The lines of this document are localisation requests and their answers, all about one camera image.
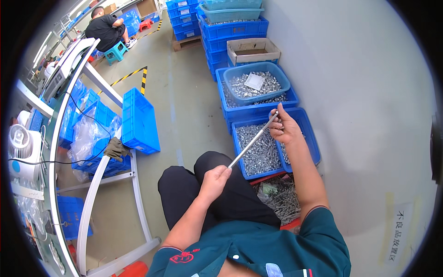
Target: black cable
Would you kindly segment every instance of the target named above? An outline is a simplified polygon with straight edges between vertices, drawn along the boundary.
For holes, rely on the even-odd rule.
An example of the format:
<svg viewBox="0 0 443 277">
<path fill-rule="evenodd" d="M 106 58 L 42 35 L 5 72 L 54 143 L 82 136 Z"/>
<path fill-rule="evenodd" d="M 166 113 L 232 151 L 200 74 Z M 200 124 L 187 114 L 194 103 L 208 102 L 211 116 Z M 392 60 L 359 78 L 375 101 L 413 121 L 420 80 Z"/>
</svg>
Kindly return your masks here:
<svg viewBox="0 0 443 277">
<path fill-rule="evenodd" d="M 111 133 L 100 123 L 100 122 L 98 122 L 98 120 L 97 119 L 95 119 L 94 117 L 90 117 L 89 115 L 87 115 L 87 114 L 85 114 L 85 113 L 83 113 L 83 111 L 81 111 L 80 110 L 80 108 L 77 106 L 77 103 L 75 103 L 75 100 L 74 100 L 74 98 L 72 97 L 72 95 L 71 94 L 69 94 L 69 97 L 71 97 L 71 99 L 72 99 L 72 102 L 74 102 L 74 105 L 75 105 L 75 107 L 85 116 L 85 117 L 89 117 L 89 118 L 92 118 L 92 119 L 94 119 L 108 134 L 109 134 L 109 139 L 111 139 Z M 102 154 L 103 153 L 103 151 L 106 149 L 106 147 L 105 148 L 103 148 L 97 155 L 95 155 L 94 157 L 92 157 L 92 158 L 90 158 L 90 159 L 88 159 L 88 160 L 78 160 L 78 161 L 76 161 L 76 162 L 72 162 L 72 163 L 64 163 L 64 162 L 59 162 L 59 161 L 56 161 L 56 160 L 44 160 L 44 161 L 41 161 L 41 162 L 38 162 L 38 163 L 30 163 L 30 162 L 26 162 L 26 161 L 23 161 L 23 160 L 19 160 L 19 159 L 8 159 L 8 161 L 10 161 L 10 160 L 15 160 L 15 161 L 18 161 L 18 162 L 21 162 L 21 163 L 24 163 L 24 164 L 30 164 L 30 165 L 38 165 L 38 164 L 44 164 L 44 163 L 58 163 L 58 164 L 76 164 L 76 163 L 79 163 L 79 162 L 88 162 L 88 161 L 90 161 L 90 160 L 94 160 L 95 158 L 97 158 L 100 154 Z"/>
</svg>

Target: hand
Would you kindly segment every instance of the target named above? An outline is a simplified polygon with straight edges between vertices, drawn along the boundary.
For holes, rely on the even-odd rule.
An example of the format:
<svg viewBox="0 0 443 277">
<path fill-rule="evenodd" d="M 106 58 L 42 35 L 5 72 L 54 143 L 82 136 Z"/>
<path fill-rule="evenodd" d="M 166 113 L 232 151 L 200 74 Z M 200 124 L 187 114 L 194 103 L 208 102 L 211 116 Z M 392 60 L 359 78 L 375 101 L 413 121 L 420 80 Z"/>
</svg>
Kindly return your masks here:
<svg viewBox="0 0 443 277">
<path fill-rule="evenodd" d="M 229 179 L 229 176 L 231 176 L 231 172 L 232 169 L 224 165 L 219 165 L 212 170 L 206 171 L 198 197 L 201 198 L 208 207 L 222 194 L 226 181 Z"/>
<path fill-rule="evenodd" d="M 274 118 L 274 121 L 269 124 L 269 131 L 271 136 L 285 145 L 291 144 L 295 141 L 295 139 L 299 136 L 302 136 L 302 131 L 300 130 L 297 122 L 283 109 L 283 105 L 280 103 L 277 106 L 277 109 L 273 109 L 271 111 L 271 116 L 275 114 L 278 110 L 279 115 Z"/>
</svg>

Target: cloth rag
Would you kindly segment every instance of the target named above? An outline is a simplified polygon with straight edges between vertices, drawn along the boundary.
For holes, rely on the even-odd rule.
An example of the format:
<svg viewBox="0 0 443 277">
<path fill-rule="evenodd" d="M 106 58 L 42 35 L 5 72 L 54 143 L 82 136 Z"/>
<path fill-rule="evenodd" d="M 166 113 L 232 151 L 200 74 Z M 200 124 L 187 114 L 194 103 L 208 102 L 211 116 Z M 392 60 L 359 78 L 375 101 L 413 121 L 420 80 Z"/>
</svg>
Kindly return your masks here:
<svg viewBox="0 0 443 277">
<path fill-rule="evenodd" d="M 129 150 L 130 148 L 124 146 L 121 140 L 119 140 L 117 137 L 113 137 L 109 141 L 108 146 L 106 146 L 106 149 L 103 152 L 103 154 L 113 159 L 116 159 L 119 162 L 123 162 L 121 156 L 126 157 L 127 155 L 129 155 L 132 158 L 132 153 L 129 152 Z"/>
</svg>

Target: white desk fan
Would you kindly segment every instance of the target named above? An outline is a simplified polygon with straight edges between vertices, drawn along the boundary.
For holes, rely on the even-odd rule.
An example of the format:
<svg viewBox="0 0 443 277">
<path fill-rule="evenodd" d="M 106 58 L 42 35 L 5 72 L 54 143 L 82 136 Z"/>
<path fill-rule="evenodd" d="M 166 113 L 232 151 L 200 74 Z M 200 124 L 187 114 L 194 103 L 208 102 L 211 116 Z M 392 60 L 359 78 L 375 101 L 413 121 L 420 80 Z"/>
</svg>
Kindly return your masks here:
<svg viewBox="0 0 443 277">
<path fill-rule="evenodd" d="M 20 124 L 15 124 L 9 128 L 8 153 L 10 158 L 37 163 L 40 161 L 40 151 L 42 146 L 42 136 L 40 132 L 26 130 Z M 40 165 L 21 163 L 16 160 L 9 161 L 10 173 L 19 178 L 30 181 L 37 180 Z"/>
</svg>

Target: wooden pallet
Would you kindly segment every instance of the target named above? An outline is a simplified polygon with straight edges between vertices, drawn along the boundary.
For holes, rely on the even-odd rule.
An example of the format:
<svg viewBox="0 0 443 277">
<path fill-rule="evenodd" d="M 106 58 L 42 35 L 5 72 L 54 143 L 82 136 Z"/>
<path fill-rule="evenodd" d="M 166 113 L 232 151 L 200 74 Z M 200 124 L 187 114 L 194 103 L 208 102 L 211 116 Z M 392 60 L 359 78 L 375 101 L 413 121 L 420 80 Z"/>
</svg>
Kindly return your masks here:
<svg viewBox="0 0 443 277">
<path fill-rule="evenodd" d="M 201 44 L 202 44 L 202 36 L 200 36 L 200 35 L 177 41 L 175 34 L 172 33 L 172 47 L 174 48 L 174 52 L 188 49 L 188 48 L 198 46 Z"/>
</svg>

